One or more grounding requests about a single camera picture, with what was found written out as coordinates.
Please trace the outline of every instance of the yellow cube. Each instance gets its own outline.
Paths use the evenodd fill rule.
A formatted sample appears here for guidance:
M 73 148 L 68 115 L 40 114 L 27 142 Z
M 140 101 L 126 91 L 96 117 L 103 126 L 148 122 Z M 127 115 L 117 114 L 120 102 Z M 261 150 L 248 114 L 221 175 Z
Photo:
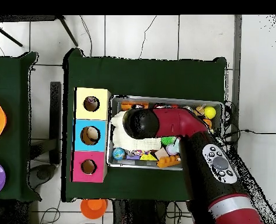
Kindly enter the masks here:
M 77 87 L 76 119 L 107 120 L 111 93 L 107 89 Z

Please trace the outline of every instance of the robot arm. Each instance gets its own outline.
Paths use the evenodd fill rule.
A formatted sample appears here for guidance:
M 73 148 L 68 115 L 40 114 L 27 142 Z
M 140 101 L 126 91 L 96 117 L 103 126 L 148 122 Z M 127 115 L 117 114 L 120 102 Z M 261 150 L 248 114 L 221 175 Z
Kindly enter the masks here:
M 225 152 L 205 124 L 184 108 L 130 109 L 126 133 L 135 139 L 181 136 L 186 187 L 195 224 L 264 224 Z

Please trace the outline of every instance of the green table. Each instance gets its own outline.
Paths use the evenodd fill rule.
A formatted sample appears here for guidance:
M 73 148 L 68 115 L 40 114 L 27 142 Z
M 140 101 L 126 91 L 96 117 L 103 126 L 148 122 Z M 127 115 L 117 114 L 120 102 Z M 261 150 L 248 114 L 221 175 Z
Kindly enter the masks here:
M 0 57 L 0 106 L 7 123 L 0 136 L 0 164 L 6 173 L 6 183 L 0 199 L 39 200 L 27 182 L 30 150 L 30 115 L 28 100 L 29 69 L 37 59 L 36 52 L 18 58 Z
M 226 59 L 197 61 L 86 58 L 77 48 L 64 58 L 62 199 L 118 198 L 184 201 L 181 171 L 108 167 L 103 183 L 70 182 L 74 87 L 108 89 L 113 95 L 223 102 Z

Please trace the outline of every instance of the pink cube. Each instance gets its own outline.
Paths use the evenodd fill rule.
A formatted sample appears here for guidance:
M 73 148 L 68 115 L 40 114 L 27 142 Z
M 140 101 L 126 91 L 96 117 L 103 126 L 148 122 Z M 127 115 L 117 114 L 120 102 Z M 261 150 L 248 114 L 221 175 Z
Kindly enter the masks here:
M 98 151 L 75 151 L 74 152 L 74 167 L 73 167 L 73 182 L 93 182 L 102 183 L 107 173 L 105 152 Z M 90 161 L 94 164 L 94 169 L 84 166 L 85 161 Z

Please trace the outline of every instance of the gray control panel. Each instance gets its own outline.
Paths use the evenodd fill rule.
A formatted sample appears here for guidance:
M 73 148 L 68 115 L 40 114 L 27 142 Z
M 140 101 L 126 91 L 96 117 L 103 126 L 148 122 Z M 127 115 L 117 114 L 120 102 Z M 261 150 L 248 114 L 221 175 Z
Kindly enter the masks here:
M 237 177 L 233 168 L 224 152 L 219 147 L 214 144 L 208 144 L 203 148 L 202 154 L 217 180 L 226 184 L 237 182 Z

